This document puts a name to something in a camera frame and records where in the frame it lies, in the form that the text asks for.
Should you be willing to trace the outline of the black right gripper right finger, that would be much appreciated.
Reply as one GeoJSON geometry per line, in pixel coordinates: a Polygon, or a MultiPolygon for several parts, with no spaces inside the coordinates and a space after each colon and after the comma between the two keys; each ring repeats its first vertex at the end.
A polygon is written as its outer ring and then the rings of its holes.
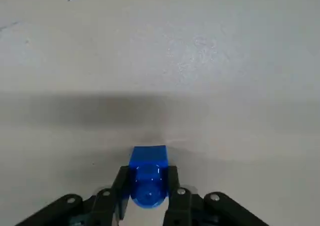
{"type": "Polygon", "coordinates": [[[267,226],[268,224],[225,193],[201,197],[179,182],[176,166],[167,169],[169,203],[163,225],[267,226]]]}

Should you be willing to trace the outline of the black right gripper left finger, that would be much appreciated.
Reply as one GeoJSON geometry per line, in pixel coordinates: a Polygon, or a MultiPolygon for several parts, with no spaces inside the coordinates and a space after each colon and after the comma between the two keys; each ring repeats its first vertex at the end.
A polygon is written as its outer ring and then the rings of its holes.
{"type": "Polygon", "coordinates": [[[118,225],[128,202],[130,168],[122,166],[111,187],[84,200],[66,194],[28,216],[18,225],[118,225]]]}

